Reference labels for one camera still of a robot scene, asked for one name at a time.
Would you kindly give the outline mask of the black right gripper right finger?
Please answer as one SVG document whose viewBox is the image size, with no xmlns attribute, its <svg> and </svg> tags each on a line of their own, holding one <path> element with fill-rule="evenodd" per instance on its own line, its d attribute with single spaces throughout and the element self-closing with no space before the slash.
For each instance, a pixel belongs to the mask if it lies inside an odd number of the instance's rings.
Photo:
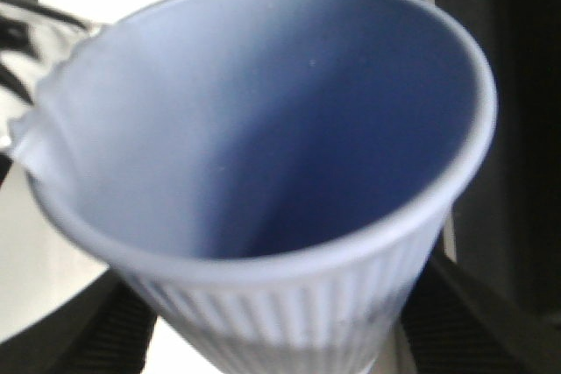
<svg viewBox="0 0 561 374">
<path fill-rule="evenodd" d="M 560 334 L 445 255 L 433 255 L 401 313 L 420 373 L 558 373 Z"/>
</svg>

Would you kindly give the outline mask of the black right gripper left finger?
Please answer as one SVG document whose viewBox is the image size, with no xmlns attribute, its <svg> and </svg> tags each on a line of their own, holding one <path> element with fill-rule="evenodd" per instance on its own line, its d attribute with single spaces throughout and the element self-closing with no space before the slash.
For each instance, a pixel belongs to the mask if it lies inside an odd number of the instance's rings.
<svg viewBox="0 0 561 374">
<path fill-rule="evenodd" d="M 157 319 L 112 271 L 1 343 L 2 373 L 140 373 Z"/>
</svg>

